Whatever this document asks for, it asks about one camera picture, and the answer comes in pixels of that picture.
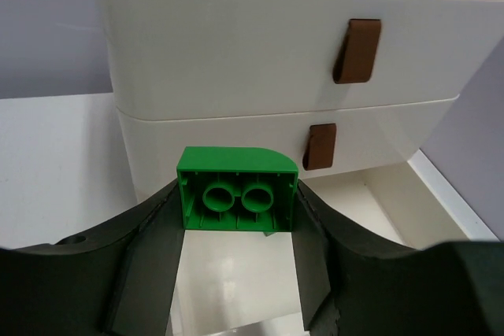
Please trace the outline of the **green lego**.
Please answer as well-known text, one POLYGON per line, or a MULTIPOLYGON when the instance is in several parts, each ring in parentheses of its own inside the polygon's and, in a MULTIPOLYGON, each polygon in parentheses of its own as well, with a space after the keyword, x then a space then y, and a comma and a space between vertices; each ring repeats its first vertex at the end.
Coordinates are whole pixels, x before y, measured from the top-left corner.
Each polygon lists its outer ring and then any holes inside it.
POLYGON ((188 146, 176 166, 184 228, 290 232, 298 166, 258 147, 188 146))

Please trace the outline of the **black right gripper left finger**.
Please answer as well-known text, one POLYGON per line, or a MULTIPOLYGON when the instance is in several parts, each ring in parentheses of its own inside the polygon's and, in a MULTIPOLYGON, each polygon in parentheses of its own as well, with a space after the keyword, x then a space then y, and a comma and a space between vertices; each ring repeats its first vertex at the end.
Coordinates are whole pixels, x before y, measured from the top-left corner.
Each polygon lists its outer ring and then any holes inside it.
POLYGON ((55 244, 3 249, 2 334, 165 334, 183 238, 173 182, 55 244))

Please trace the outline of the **white drawer cabinet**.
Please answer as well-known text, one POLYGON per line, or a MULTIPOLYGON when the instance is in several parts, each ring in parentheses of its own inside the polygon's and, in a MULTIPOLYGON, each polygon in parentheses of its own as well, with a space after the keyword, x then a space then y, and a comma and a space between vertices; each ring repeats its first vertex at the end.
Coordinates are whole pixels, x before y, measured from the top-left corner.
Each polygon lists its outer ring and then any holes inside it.
MULTIPOLYGON (((258 147, 400 245, 500 242, 420 148, 502 39, 503 0, 96 2, 139 202, 178 184, 188 146, 258 147), (350 19, 381 20, 379 46, 367 83, 336 84, 350 19), (317 124, 336 124, 333 165, 306 171, 317 124)), ((170 334, 311 335, 292 230, 183 229, 170 334)))

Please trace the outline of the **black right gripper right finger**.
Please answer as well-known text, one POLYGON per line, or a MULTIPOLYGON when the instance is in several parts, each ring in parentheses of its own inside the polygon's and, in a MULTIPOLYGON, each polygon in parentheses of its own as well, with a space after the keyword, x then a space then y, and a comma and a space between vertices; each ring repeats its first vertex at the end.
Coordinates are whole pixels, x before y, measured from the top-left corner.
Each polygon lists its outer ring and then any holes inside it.
POLYGON ((337 212, 298 185, 291 233, 311 335, 500 335, 501 242, 412 249, 337 212))

